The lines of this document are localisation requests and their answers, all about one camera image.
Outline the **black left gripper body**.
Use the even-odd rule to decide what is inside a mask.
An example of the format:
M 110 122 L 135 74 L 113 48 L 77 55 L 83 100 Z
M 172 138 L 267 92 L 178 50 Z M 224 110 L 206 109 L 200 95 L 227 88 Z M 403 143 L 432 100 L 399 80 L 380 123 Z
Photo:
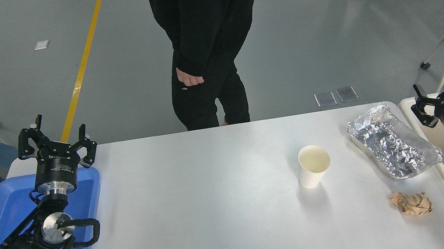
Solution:
M 37 159 L 37 175 L 35 190 L 46 193 L 51 184 L 63 184 L 63 188 L 77 188 L 78 154 L 69 153 L 70 145 L 62 142 L 53 142 L 39 148 Z

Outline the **standing person's hand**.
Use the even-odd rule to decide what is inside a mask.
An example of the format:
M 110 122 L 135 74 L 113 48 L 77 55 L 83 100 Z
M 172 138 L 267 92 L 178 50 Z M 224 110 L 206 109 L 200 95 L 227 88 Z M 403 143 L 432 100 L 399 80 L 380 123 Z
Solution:
M 186 87 L 201 85 L 205 82 L 203 77 L 192 76 L 189 73 L 183 72 L 178 68 L 176 68 L 176 74 L 179 82 L 183 83 Z

